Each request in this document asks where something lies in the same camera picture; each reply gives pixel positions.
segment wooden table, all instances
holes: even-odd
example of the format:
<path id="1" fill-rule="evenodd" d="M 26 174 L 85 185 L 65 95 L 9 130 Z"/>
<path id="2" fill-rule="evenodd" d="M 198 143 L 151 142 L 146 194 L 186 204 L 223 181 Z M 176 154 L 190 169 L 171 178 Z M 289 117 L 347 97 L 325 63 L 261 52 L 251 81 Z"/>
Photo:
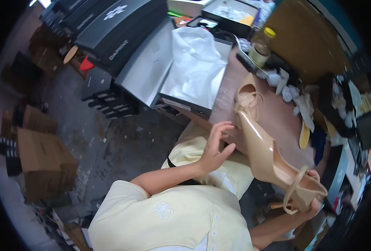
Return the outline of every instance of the wooden table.
<path id="1" fill-rule="evenodd" d="M 231 51 L 222 85 L 209 119 L 178 107 L 173 106 L 173 108 L 208 131 L 213 124 L 221 121 L 232 121 L 235 125 L 234 95 L 238 86 L 248 74 L 248 71 L 236 58 L 236 53 L 237 48 L 235 47 Z M 285 103 L 281 95 L 275 95 L 275 88 L 270 87 L 266 80 L 259 79 L 255 75 L 254 78 L 257 91 L 264 97 L 263 103 L 258 102 L 258 123 L 276 140 L 280 155 L 288 163 L 298 169 L 303 165 L 308 165 L 309 168 L 315 167 L 313 148 L 308 144 L 307 148 L 300 149 L 298 144 L 302 119 L 293 115 L 294 103 Z M 246 154 L 243 132 L 235 128 L 227 133 L 229 138 L 226 139 L 226 142 L 235 143 L 236 148 Z"/>

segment open shoe box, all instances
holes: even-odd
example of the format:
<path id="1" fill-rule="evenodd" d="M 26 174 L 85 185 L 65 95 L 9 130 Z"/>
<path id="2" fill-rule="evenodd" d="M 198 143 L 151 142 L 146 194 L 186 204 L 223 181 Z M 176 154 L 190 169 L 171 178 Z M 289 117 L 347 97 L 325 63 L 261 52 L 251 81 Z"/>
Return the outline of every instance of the open shoe box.
<path id="1" fill-rule="evenodd" d="M 163 102 L 209 117 L 211 107 L 201 106 L 191 100 L 183 100 L 169 95 L 168 73 L 173 63 L 172 35 L 176 28 L 172 19 L 161 23 L 143 42 L 130 58 L 114 82 L 123 86 L 128 92 L 147 106 L 154 108 L 159 98 Z M 221 59 L 228 62 L 232 43 L 215 38 L 215 46 Z M 219 92 L 226 68 L 223 68 L 212 81 L 214 97 Z"/>

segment box label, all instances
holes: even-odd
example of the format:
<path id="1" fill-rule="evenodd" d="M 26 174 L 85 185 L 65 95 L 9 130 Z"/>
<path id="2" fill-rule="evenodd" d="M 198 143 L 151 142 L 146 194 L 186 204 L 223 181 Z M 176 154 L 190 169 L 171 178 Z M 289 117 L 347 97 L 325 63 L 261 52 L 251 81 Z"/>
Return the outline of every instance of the box label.
<path id="1" fill-rule="evenodd" d="M 169 99 L 166 99 L 166 98 L 162 98 L 162 100 L 163 100 L 164 103 L 167 103 L 168 105 L 177 106 L 179 108 L 182 108 L 184 110 L 187 110 L 187 111 L 191 112 L 191 107 L 189 107 L 189 106 L 186 106 L 184 104 L 180 104 L 178 102 L 174 102 L 173 100 L 169 100 Z"/>

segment person's right hand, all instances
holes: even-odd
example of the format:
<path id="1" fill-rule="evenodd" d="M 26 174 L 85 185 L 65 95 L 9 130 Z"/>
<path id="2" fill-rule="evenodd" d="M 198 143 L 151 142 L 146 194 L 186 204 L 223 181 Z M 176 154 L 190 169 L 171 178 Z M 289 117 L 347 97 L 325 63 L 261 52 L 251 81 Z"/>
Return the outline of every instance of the person's right hand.
<path id="1" fill-rule="evenodd" d="M 219 152 L 220 140 L 229 136 L 224 134 L 224 131 L 232 129 L 234 129 L 234 126 L 231 125 L 230 121 L 220 122 L 212 126 L 205 150 L 198 161 L 203 174 L 208 174 L 218 169 L 236 148 L 236 144 L 232 143 L 223 149 L 222 152 Z"/>
<path id="2" fill-rule="evenodd" d="M 318 180 L 318 182 L 320 182 L 319 174 L 318 174 L 318 172 L 316 170 L 309 170 L 307 172 L 307 174 L 309 176 L 315 178 L 316 180 Z M 322 209 L 321 203 L 317 199 L 314 199 L 311 202 L 311 209 L 306 212 L 308 214 L 309 219 L 311 219 L 314 216 L 316 216 L 321 209 Z"/>

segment embroidered logo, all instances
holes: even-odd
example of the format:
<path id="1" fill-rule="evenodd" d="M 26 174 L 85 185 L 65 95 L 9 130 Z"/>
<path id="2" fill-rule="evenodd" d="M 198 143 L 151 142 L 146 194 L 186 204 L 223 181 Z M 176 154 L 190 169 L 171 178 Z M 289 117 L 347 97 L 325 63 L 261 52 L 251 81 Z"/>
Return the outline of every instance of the embroidered logo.
<path id="1" fill-rule="evenodd" d="M 114 10 L 109 11 L 109 12 L 106 14 L 106 17 L 103 19 L 103 21 L 106 21 L 106 20 L 108 20 L 108 19 L 110 19 L 110 18 L 116 16 L 117 14 L 124 12 L 124 11 L 125 11 L 124 8 L 126 8 L 126 7 L 127 7 L 127 5 L 119 6 L 119 7 L 115 8 Z"/>
<path id="2" fill-rule="evenodd" d="M 162 216 L 164 220 L 168 219 L 169 214 L 173 214 L 173 208 L 169 207 L 166 202 L 156 203 L 153 207 L 155 208 L 155 212 Z"/>

